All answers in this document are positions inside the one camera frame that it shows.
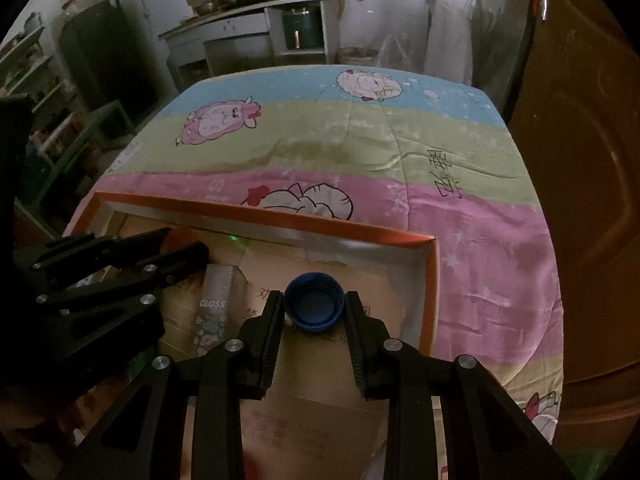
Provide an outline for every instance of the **pink stripe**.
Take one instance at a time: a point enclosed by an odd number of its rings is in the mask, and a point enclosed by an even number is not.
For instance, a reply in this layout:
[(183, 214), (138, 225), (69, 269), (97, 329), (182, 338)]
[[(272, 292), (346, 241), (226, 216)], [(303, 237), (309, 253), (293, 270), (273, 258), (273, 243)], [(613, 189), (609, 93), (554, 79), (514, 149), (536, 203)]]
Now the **pink stripe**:
[[(351, 219), (435, 235), (440, 242), (440, 318), (434, 355), (475, 355), (486, 365), (522, 365), (562, 353), (558, 274), (537, 209), (436, 187), (321, 171), (137, 173), (102, 177), (95, 189), (242, 203), (248, 190), (327, 183), (353, 202)], [(74, 215), (76, 222), (81, 205)]]

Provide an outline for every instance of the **brown door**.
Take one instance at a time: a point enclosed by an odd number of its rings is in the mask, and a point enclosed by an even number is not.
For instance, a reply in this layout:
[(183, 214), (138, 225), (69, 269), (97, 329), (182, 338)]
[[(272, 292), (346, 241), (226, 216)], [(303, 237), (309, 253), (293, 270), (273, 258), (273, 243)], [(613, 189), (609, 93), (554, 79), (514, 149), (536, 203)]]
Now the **brown door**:
[[(602, 0), (548, 0), (509, 128), (558, 259), (562, 419), (640, 362), (640, 59)], [(640, 399), (640, 383), (620, 395)]]

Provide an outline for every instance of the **cartoon sheep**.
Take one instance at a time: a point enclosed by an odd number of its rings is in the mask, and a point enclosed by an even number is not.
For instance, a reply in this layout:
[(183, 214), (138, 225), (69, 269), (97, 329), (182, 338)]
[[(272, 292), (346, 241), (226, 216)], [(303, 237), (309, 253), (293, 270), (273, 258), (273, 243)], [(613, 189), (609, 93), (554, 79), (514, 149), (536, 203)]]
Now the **cartoon sheep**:
[(380, 72), (349, 69), (340, 72), (336, 81), (347, 94), (363, 101), (382, 101), (402, 93), (400, 83)]
[(558, 407), (559, 399), (556, 399), (555, 392), (544, 397), (535, 393), (524, 407), (527, 418), (533, 422), (533, 425), (538, 428), (549, 443), (553, 440), (556, 424), (558, 424)]
[(175, 139), (175, 145), (202, 144), (243, 126), (255, 128), (255, 120), (261, 115), (260, 105), (251, 100), (249, 97), (246, 101), (213, 103), (191, 112), (180, 137)]
[(348, 220), (353, 213), (353, 203), (349, 196), (329, 184), (316, 184), (305, 191), (302, 191), (299, 183), (274, 191), (268, 186), (253, 187), (249, 189), (242, 205), (341, 220)]

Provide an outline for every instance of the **blue stripe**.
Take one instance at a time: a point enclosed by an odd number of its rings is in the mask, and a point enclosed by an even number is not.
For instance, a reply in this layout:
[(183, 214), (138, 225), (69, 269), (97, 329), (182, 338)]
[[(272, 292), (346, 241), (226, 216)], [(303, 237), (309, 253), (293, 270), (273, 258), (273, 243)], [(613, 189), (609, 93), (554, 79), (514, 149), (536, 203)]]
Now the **blue stripe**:
[[(381, 72), (402, 85), (402, 93), (399, 96), (382, 102), (367, 102), (372, 106), (411, 108), (506, 128), (490, 99), (476, 88), (411, 72), (347, 65), (283, 68), (271, 72), (238, 74), (219, 80), (203, 81), (185, 90), (156, 118), (186, 117), (190, 112), (213, 102), (244, 101), (248, 97), (259, 105), (295, 99), (363, 102), (342, 90), (336, 83), (338, 74), (348, 69)], [(430, 92), (435, 92), (438, 98), (434, 98)]]

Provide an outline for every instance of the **refrigerator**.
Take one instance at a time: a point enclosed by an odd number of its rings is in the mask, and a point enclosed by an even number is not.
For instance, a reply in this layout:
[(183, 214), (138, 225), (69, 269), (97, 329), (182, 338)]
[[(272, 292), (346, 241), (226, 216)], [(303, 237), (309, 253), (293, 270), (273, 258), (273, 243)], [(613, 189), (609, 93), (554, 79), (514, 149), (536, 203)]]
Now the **refrigerator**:
[(88, 111), (116, 99), (136, 124), (158, 96), (120, 0), (104, 0), (64, 25), (60, 51)]

